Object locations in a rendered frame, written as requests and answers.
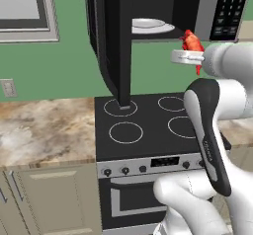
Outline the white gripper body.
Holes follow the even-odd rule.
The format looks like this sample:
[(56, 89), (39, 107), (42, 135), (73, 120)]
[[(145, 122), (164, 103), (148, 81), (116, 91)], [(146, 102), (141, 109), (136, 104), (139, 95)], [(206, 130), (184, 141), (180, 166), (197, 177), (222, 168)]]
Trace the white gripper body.
[(174, 63), (201, 65), (205, 60), (204, 53), (202, 51), (193, 50), (178, 50), (174, 49), (171, 52), (170, 59)]

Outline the red fish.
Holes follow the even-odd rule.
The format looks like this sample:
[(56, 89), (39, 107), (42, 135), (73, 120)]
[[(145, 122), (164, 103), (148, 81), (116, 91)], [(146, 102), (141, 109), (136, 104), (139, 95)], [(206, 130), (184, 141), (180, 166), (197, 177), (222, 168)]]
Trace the red fish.
[(180, 37), (180, 40), (183, 42), (182, 48), (184, 50), (193, 50), (193, 51), (204, 51), (204, 47), (201, 44), (200, 39), (190, 30), (185, 30), (184, 35)]

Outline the white microwave turntable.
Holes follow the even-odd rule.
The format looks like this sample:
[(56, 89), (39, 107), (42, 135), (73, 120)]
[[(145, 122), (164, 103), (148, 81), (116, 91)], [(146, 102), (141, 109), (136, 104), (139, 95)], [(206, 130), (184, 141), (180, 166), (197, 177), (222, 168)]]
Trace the white microwave turntable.
[(132, 27), (131, 32), (134, 35), (153, 35), (153, 34), (163, 34), (167, 32), (171, 32), (175, 29), (173, 25), (165, 24), (160, 27), (154, 27), (154, 28), (136, 28)]

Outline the grey microwave oven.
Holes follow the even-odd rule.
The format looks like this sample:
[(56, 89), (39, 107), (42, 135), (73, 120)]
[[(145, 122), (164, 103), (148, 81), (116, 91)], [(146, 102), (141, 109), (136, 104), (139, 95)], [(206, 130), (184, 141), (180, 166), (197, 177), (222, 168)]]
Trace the grey microwave oven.
[(131, 27), (136, 18), (158, 19), (175, 27), (171, 32), (134, 35), (131, 39), (178, 39), (190, 30), (201, 40), (234, 40), (247, 0), (131, 0)]

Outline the black microwave door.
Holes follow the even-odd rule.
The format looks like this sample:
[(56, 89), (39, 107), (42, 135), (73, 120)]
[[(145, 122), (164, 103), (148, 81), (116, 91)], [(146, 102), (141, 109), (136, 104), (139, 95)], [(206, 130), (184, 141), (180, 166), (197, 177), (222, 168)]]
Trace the black microwave door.
[(85, 0), (90, 43), (121, 110), (130, 107), (131, 0)]

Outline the white plate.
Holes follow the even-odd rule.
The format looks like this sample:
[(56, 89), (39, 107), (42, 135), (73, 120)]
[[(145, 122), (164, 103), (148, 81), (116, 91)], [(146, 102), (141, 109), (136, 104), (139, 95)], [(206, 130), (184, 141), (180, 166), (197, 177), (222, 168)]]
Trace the white plate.
[(132, 25), (135, 28), (151, 29), (165, 25), (165, 22), (158, 19), (136, 18), (132, 20)]

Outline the black electric hob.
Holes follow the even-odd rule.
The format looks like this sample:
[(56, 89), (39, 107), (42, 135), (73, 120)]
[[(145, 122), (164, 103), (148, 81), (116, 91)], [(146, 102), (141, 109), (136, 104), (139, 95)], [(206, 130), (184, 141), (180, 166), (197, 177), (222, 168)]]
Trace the black electric hob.
[[(133, 95), (126, 110), (112, 97), (98, 97), (95, 134), (100, 179), (202, 169), (181, 93)], [(186, 161), (188, 169), (182, 166)], [(146, 166), (146, 173), (139, 172), (140, 166)], [(123, 167), (129, 168), (127, 175)], [(105, 169), (112, 170), (109, 177)]]

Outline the black oven door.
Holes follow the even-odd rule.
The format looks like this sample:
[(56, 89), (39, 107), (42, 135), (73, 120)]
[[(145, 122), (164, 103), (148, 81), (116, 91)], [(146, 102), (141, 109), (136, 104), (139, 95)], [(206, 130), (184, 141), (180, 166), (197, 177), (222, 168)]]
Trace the black oven door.
[(154, 196), (155, 181), (147, 185), (115, 189), (110, 183), (111, 179), (99, 179), (103, 231), (158, 223), (164, 218), (166, 206)]

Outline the grey oven bottom drawer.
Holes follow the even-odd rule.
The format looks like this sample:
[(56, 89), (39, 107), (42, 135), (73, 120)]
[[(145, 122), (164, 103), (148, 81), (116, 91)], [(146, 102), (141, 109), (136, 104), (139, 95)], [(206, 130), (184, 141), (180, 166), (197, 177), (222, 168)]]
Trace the grey oven bottom drawer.
[(143, 224), (137, 226), (106, 229), (102, 235), (152, 235), (157, 223)]

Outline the beige cupboard door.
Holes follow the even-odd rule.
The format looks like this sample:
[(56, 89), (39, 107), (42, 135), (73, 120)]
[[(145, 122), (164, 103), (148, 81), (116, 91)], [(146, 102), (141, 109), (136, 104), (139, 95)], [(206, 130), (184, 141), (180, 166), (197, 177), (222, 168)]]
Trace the beige cupboard door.
[(2, 197), (0, 196), (0, 219), (3, 222), (7, 235), (15, 235), (15, 206), (13, 203), (13, 197), (11, 196), (8, 184), (2, 172), (0, 172), (0, 188), (3, 190), (5, 197), (8, 199), (7, 203), (4, 203)]
[(102, 235), (94, 164), (20, 171), (12, 180), (31, 235)]

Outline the grey window frame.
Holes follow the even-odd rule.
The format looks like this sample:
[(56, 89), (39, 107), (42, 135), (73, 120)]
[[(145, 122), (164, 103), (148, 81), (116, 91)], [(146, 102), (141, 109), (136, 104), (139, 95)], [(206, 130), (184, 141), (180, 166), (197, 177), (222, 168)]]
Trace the grey window frame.
[(59, 41), (54, 0), (0, 0), (0, 43)]

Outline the grey wall outlet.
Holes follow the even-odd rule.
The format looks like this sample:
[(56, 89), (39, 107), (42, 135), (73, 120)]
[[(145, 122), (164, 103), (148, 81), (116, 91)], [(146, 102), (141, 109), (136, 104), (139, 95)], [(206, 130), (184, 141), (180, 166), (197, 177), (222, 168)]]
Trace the grey wall outlet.
[(17, 91), (13, 79), (0, 79), (0, 84), (6, 98), (16, 98)]

